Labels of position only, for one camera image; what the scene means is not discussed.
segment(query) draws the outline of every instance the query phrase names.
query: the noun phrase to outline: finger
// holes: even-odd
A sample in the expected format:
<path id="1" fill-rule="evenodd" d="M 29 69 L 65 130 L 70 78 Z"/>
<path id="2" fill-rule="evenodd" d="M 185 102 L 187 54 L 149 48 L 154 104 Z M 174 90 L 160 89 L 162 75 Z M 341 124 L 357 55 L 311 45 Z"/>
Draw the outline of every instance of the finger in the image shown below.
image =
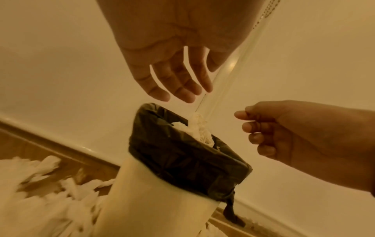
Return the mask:
<path id="1" fill-rule="evenodd" d="M 211 92 L 213 90 L 212 82 L 204 65 L 205 48 L 189 47 L 188 54 L 189 64 L 197 80 L 207 92 Z"/>
<path id="2" fill-rule="evenodd" d="M 273 136 L 268 134 L 261 134 L 261 133 L 255 133 L 255 134 L 249 134 L 249 141 L 252 144 L 255 145 L 269 145 L 273 146 Z"/>
<path id="3" fill-rule="evenodd" d="M 247 122 L 242 124 L 242 130 L 247 133 L 261 132 L 271 134 L 273 133 L 273 123 Z"/>
<path id="4" fill-rule="evenodd" d="M 154 72 L 160 82 L 165 86 L 170 93 L 185 101 L 186 103 L 193 103 L 195 95 L 188 91 L 176 75 L 172 72 L 169 62 L 157 62 L 152 65 Z"/>
<path id="5" fill-rule="evenodd" d="M 277 120 L 280 116 L 288 112 L 288 103 L 284 101 L 259 102 L 253 106 L 245 108 L 250 118 L 256 121 Z"/>
<path id="6" fill-rule="evenodd" d="M 258 153 L 262 156 L 266 157 L 275 157 L 276 156 L 276 148 L 273 146 L 267 145 L 259 145 L 258 146 Z"/>
<path id="7" fill-rule="evenodd" d="M 231 55 L 232 52 L 216 52 L 210 50 L 207 56 L 207 68 L 210 72 L 216 71 L 228 57 Z"/>
<path id="8" fill-rule="evenodd" d="M 184 48 L 177 51 L 170 59 L 171 70 L 180 80 L 181 84 L 195 95 L 202 93 L 202 87 L 198 85 L 190 76 L 184 64 Z"/>
<path id="9" fill-rule="evenodd" d="M 254 120 L 258 122 L 274 122 L 275 120 L 271 117 L 262 116 L 260 114 L 249 114 L 246 111 L 237 111 L 234 116 L 241 120 Z"/>
<path id="10" fill-rule="evenodd" d="M 136 82 L 149 96 L 157 100 L 169 101 L 169 93 L 161 89 L 152 78 L 150 66 L 135 66 L 128 64 L 128 67 Z"/>

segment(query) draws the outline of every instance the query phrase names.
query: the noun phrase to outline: plastic bag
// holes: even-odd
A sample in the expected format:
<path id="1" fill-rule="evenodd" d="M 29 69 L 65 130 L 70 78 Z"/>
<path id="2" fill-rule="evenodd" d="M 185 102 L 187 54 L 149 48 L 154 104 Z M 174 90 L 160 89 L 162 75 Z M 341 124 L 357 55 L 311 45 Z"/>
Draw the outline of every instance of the plastic bag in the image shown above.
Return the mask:
<path id="1" fill-rule="evenodd" d="M 224 216 L 245 226 L 233 211 L 234 188 L 251 173 L 251 166 L 217 137 L 212 136 L 214 147 L 208 147 L 173 128 L 173 122 L 188 124 L 187 119 L 159 105 L 142 105 L 134 119 L 129 152 L 164 181 L 226 202 Z"/>

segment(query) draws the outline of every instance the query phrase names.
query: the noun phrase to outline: floor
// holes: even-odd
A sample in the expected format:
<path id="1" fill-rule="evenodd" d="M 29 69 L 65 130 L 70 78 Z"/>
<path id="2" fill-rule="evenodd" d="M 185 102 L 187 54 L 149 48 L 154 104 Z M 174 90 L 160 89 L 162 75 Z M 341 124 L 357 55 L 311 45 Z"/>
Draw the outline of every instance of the floor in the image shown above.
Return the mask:
<path id="1" fill-rule="evenodd" d="M 92 179 L 109 180 L 115 178 L 119 167 L 71 148 L 51 142 L 20 129 L 0 123 L 0 159 L 15 156 L 30 160 L 42 160 L 48 155 L 62 159 L 60 167 L 48 178 L 26 187 L 29 195 L 43 195 L 59 189 L 57 181 L 72 176 L 78 183 Z M 101 195 L 109 192 L 101 189 Z M 222 209 L 217 209 L 209 222 L 223 231 L 228 237 L 279 237 L 257 223 L 245 220 L 246 227 L 240 228 L 228 222 Z"/>

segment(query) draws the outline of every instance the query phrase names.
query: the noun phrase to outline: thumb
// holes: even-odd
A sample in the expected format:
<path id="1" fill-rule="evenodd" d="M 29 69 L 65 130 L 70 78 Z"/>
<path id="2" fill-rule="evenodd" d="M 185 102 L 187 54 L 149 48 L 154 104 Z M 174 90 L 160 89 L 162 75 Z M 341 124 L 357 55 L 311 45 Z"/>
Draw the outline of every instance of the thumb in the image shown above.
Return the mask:
<path id="1" fill-rule="evenodd" d="M 278 121 L 282 115 L 290 111 L 289 108 L 289 103 L 286 101 L 267 101 L 248 106 L 245 112 L 250 120 L 271 122 Z"/>
<path id="2" fill-rule="evenodd" d="M 216 71 L 228 57 L 231 55 L 232 52 L 216 52 L 210 50 L 207 56 L 207 68 L 210 72 Z"/>

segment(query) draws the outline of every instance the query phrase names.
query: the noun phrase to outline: hand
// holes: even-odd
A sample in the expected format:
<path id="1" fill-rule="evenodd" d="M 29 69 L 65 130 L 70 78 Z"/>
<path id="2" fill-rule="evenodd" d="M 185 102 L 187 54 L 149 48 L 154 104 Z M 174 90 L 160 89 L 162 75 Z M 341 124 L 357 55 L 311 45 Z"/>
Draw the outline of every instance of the hand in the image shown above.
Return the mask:
<path id="1" fill-rule="evenodd" d="M 309 102 L 261 102 L 238 111 L 258 153 L 322 180 L 371 191 L 375 112 Z"/>
<path id="2" fill-rule="evenodd" d="M 192 103 L 202 92 L 184 64 L 184 46 L 199 83 L 213 89 L 205 64 L 217 70 L 252 29 L 264 0 L 98 0 L 134 79 L 157 100 Z"/>

